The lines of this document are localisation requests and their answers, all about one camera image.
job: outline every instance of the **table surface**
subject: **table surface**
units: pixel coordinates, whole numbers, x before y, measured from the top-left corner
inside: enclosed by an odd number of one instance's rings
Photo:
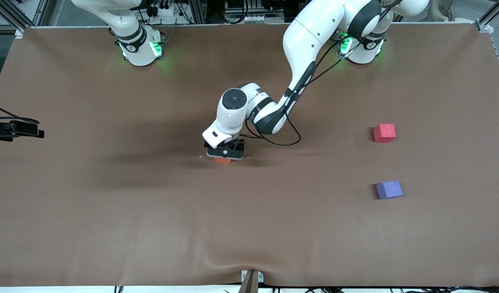
[[[282,286],[499,286],[489,36],[392,26],[371,64],[305,91],[301,143],[248,140],[241,162],[212,162],[201,132],[223,91],[255,81],[277,99],[289,84],[285,29],[179,27],[143,68],[105,29],[27,29],[0,106],[46,138],[0,142],[0,286],[223,284],[247,268]],[[398,138],[374,143],[378,123]],[[405,195],[376,199],[389,180]]]

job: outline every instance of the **pink cube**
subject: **pink cube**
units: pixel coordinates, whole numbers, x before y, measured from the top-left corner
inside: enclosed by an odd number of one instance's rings
[[[391,142],[396,138],[396,130],[394,124],[378,124],[374,128],[375,142]]]

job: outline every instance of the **blue cube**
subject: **blue cube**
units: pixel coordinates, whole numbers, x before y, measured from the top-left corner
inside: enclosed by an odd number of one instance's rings
[[[397,198],[403,195],[402,187],[398,180],[382,182],[376,185],[376,189],[378,189],[380,199]]]

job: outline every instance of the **gray floor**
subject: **gray floor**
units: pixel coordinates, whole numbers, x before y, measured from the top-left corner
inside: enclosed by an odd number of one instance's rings
[[[54,26],[104,26],[104,22],[93,14],[77,8],[71,0],[58,0],[57,7],[50,19]],[[454,0],[452,5],[454,18],[475,20],[487,11],[494,2],[489,0]],[[413,19],[404,21],[417,21],[426,17],[426,11]],[[492,39],[499,53],[499,17],[491,22],[494,27]],[[0,72],[5,57],[9,51],[13,36],[0,36]]]

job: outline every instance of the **cube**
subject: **cube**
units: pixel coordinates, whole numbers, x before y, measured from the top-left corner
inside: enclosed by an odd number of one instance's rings
[[[380,199],[397,198],[403,195],[402,187],[398,180],[382,182],[376,185],[376,189],[378,190]]]
[[[378,124],[373,132],[375,142],[391,142],[396,138],[394,124]]]

